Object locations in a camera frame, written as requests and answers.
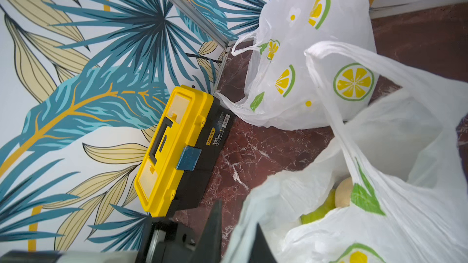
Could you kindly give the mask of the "small green pear back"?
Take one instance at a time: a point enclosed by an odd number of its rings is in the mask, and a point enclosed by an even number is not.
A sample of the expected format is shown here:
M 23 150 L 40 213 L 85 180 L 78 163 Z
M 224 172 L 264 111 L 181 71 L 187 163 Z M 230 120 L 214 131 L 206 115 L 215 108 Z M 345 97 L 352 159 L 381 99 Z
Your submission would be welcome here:
M 301 216 L 301 223 L 302 225 L 304 224 L 309 224 L 312 222 L 315 222 L 317 220 L 320 220 L 326 216 L 328 212 L 331 210 L 335 209 L 335 190 L 332 189 L 325 200 L 325 202 L 317 208 L 315 211 L 309 214 L 304 214 Z

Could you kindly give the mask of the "white lemon plastic bag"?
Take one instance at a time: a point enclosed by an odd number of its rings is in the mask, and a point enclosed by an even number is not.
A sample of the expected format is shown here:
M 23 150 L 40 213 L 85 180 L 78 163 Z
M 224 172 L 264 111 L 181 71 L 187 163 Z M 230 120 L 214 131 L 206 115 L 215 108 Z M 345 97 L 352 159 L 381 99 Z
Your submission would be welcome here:
M 399 90 L 343 122 L 322 64 L 330 54 Z M 259 224 L 278 263 L 465 263 L 468 183 L 457 127 L 468 113 L 467 83 L 342 42 L 321 41 L 305 56 L 334 138 L 305 169 L 278 172 L 250 192 L 223 261 L 249 261 Z M 302 225 L 348 177 L 350 205 Z

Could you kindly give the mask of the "white pear front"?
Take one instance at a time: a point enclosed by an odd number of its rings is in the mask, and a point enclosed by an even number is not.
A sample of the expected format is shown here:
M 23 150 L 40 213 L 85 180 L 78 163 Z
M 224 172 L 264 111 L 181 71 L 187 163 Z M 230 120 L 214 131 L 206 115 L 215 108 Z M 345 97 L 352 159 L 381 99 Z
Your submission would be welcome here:
M 353 191 L 353 181 L 351 177 L 343 180 L 335 191 L 335 206 L 337 208 L 348 207 L 351 202 L 351 194 Z

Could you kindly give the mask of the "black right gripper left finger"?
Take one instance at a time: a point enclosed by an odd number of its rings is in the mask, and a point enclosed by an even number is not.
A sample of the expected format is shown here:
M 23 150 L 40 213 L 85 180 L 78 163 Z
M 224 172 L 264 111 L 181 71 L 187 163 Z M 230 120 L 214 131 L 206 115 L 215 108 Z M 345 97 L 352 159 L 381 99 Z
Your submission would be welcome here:
M 214 203 L 200 240 L 191 255 L 190 263 L 220 262 L 222 245 L 222 207 L 223 203 L 221 200 Z

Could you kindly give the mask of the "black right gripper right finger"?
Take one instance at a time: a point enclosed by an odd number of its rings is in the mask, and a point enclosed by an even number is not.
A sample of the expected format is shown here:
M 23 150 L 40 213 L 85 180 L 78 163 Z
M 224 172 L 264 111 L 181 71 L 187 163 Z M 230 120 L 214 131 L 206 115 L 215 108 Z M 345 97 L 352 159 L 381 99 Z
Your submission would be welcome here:
M 256 227 L 255 239 L 253 242 L 250 263 L 276 263 L 271 249 L 264 237 L 263 231 L 259 224 Z

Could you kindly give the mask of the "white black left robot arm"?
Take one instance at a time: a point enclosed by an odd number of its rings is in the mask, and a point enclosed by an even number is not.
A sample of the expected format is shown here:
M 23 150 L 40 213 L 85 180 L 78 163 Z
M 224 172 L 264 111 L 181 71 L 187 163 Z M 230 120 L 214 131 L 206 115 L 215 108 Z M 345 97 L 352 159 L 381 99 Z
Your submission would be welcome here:
M 11 250 L 1 255 L 2 263 L 164 263 L 174 252 L 186 258 L 195 249 L 194 231 L 169 219 L 153 218 L 143 222 L 143 235 L 136 250 L 99 251 L 83 247 L 71 251 Z

